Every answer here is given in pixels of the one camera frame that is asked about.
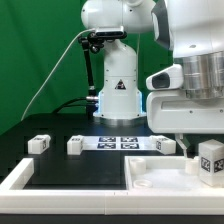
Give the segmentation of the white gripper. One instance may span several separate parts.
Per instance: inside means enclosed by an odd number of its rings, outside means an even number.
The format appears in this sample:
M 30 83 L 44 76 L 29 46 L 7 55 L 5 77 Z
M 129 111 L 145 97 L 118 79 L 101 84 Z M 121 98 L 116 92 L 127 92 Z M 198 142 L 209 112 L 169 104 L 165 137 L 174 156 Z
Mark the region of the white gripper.
M 190 143 L 184 134 L 224 134 L 224 98 L 191 100 L 181 90 L 153 91 L 146 101 L 154 133 L 173 133 L 185 158 Z

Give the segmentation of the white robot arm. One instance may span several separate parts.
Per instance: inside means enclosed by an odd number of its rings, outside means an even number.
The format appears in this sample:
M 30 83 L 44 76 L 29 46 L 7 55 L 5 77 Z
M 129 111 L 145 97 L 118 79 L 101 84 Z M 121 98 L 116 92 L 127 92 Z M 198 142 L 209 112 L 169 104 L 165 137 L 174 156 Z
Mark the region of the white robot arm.
M 155 133 L 224 133 L 224 0 L 87 0 L 81 12 L 90 49 L 104 49 L 104 87 L 94 117 L 110 125 L 146 118 Z M 137 88 L 136 52 L 121 40 L 152 31 L 173 65 Z

